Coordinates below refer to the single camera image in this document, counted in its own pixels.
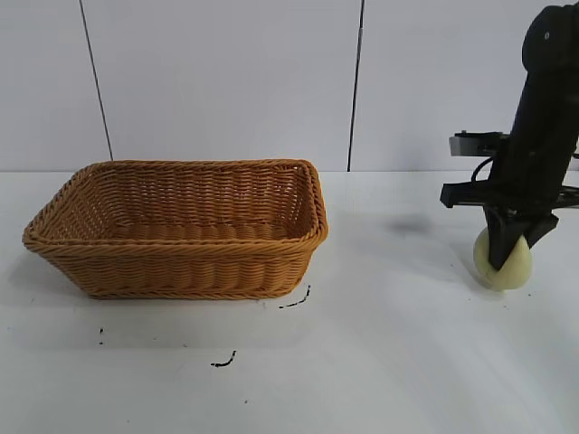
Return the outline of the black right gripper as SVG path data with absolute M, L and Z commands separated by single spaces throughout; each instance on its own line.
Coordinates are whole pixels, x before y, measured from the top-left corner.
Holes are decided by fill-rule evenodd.
M 449 144 L 453 156 L 482 156 L 484 161 L 468 181 L 445 184 L 441 203 L 447 208 L 485 209 L 489 263 L 496 270 L 503 267 L 520 239 L 533 247 L 556 228 L 559 218 L 548 214 L 578 206 L 578 189 L 563 185 L 566 170 L 556 160 L 564 153 L 561 150 L 538 148 L 514 161 L 508 158 L 510 135 L 466 130 L 450 137 Z M 520 217 L 533 215 L 527 227 Z

